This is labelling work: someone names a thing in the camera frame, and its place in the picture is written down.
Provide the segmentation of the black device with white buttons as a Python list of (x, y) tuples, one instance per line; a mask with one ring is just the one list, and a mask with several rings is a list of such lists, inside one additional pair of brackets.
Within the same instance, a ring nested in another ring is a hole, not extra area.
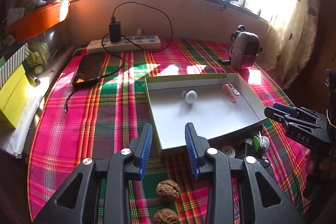
[(259, 162), (264, 168), (270, 167), (270, 161), (266, 155), (262, 155), (259, 159)]

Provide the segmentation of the brown walnut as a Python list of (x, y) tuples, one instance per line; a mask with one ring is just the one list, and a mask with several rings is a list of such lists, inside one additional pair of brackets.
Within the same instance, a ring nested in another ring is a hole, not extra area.
[(153, 216), (153, 223), (155, 224), (177, 224), (178, 222), (177, 213), (168, 208), (157, 210)]
[(174, 202), (179, 199), (181, 189), (173, 180), (160, 181), (155, 188), (157, 196), (165, 202)]

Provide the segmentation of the pink clip with white button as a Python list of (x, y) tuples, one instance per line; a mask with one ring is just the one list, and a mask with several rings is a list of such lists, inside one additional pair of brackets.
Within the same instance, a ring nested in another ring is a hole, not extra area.
[(232, 84), (224, 84), (222, 86), (222, 91), (233, 103), (235, 103), (236, 98), (240, 96), (240, 92)]

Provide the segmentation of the white round jar lid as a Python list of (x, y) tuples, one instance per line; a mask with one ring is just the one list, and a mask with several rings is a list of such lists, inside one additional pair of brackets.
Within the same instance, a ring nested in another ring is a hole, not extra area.
[(235, 158), (236, 152), (235, 149), (230, 145), (225, 145), (221, 148), (221, 151), (228, 157)]

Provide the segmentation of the white round ball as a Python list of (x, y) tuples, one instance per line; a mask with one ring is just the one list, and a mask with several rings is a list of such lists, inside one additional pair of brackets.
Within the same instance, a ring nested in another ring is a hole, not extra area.
[(193, 104), (197, 100), (197, 93), (194, 90), (190, 90), (185, 95), (185, 101), (187, 104)]

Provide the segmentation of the green white spool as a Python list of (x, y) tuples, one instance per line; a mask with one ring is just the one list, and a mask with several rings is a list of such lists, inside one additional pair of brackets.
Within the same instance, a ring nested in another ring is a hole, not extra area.
[(259, 150), (260, 150), (260, 147), (261, 147), (259, 137), (258, 136), (253, 136), (252, 141), (253, 141), (254, 152), (259, 153)]

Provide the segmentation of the cream spotted curtain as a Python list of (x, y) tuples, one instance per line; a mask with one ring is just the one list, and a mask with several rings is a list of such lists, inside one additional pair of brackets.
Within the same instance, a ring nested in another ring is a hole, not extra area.
[(274, 18), (262, 41), (259, 66), (282, 88), (306, 67), (315, 45), (321, 0), (270, 0)]

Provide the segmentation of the green white cardboard box tray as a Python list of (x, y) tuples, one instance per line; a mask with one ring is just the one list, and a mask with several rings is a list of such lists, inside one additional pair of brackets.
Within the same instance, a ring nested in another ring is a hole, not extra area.
[[(186, 151), (187, 123), (210, 145), (222, 147), (228, 139), (260, 128), (266, 120), (264, 104), (237, 73), (148, 77), (145, 84), (161, 157)], [(223, 93), (224, 84), (240, 92), (235, 103)], [(189, 105), (185, 95), (190, 90), (196, 91), (197, 100)]]

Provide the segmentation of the plaid pink green blanket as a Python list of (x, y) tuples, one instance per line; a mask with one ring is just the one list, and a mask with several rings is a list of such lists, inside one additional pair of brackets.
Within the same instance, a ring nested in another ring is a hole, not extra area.
[[(91, 88), (71, 92), (71, 80), (80, 62), (74, 57), (61, 73), (45, 106), (30, 152), (27, 179), (30, 217), (35, 218), (74, 168), (86, 157), (106, 159), (128, 146), (151, 120), (145, 78), (166, 75), (225, 73), (218, 60), (228, 56), (225, 44), (193, 39), (163, 39), (165, 50), (105, 55), (102, 70), (110, 73)], [(196, 180), (185, 153), (166, 157), (152, 149), (147, 174), (131, 182), (133, 223), (151, 223), (163, 208), (157, 184), (174, 180), (181, 189), (170, 205), (180, 223), (204, 223), (209, 184)]]

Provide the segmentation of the small grey space heater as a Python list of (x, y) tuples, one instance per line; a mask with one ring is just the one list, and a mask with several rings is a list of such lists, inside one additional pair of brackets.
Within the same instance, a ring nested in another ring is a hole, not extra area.
[(231, 67), (236, 70), (252, 67), (259, 48), (259, 37), (252, 32), (247, 32), (243, 25), (238, 25), (237, 30), (231, 35)]

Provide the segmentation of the black smartphone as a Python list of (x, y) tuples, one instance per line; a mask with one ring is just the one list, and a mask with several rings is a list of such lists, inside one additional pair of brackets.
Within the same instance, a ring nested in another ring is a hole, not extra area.
[(72, 80), (72, 86), (80, 89), (96, 84), (101, 77), (103, 58), (102, 53), (83, 56)]

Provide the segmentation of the white power strip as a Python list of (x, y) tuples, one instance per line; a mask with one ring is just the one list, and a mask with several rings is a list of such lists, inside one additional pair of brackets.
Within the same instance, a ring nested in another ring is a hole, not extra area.
[(134, 36), (121, 38), (119, 42), (110, 42), (110, 39), (92, 40), (86, 47), (87, 53), (106, 52), (123, 52), (123, 51), (139, 51), (140, 47), (145, 50), (159, 50), (161, 41), (158, 36), (144, 36), (142, 39), (136, 39)]

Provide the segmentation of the black charger adapter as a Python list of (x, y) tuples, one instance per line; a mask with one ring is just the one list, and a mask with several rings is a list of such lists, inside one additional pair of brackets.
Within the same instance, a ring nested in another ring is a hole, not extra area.
[(109, 24), (109, 37), (111, 43), (117, 43), (121, 40), (121, 22), (118, 22), (114, 16)]

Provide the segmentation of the yellow green striped box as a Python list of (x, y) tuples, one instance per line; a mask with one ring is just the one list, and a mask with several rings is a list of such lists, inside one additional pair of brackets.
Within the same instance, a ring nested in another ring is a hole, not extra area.
[(29, 93), (30, 83), (22, 64), (29, 54), (26, 43), (1, 66), (1, 127), (18, 125)]

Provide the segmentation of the orange planter box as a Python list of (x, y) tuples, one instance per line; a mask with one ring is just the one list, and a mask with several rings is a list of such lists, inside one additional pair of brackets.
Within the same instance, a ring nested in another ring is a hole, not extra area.
[(19, 18), (5, 28), (5, 36), (12, 35), (17, 43), (25, 42), (64, 21), (68, 16), (68, 0), (45, 5)]

